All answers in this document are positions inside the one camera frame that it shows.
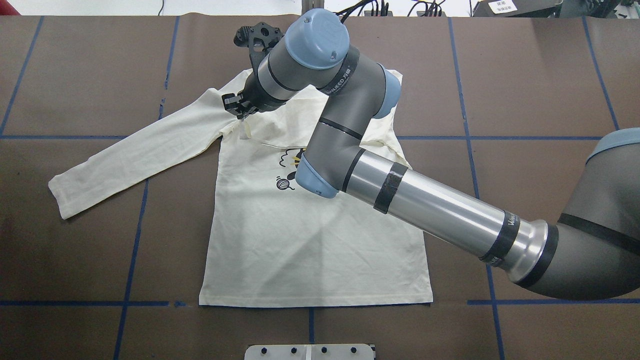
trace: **brown table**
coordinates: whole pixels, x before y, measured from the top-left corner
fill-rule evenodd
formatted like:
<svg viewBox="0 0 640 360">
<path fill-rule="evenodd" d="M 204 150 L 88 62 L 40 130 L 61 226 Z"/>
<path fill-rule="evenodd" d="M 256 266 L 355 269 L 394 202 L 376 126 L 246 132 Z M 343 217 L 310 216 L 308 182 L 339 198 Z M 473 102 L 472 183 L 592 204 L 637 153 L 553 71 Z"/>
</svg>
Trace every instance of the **brown table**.
<svg viewBox="0 0 640 360">
<path fill-rule="evenodd" d="M 0 17 L 0 358 L 242 359 L 310 341 L 374 343 L 381 360 L 637 357 L 640 291 L 547 299 L 430 236 L 430 307 L 198 306 L 219 141 L 60 219 L 54 175 L 248 68 L 240 26 L 295 18 Z M 346 24 L 404 74 L 396 133 L 414 168 L 525 219 L 555 220 L 597 140 L 640 126 L 637 20 Z"/>
</svg>

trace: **sticker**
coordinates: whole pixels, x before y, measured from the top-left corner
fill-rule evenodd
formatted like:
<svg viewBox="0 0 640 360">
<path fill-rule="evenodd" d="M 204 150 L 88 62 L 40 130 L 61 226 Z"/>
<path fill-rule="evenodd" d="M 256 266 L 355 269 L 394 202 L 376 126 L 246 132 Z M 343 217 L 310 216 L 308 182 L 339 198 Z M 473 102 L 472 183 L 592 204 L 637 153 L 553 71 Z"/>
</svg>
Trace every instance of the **sticker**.
<svg viewBox="0 0 640 360">
<path fill-rule="evenodd" d="M 518 10 L 512 0 L 494 1 L 489 3 L 489 7 L 493 13 L 510 13 Z"/>
</svg>

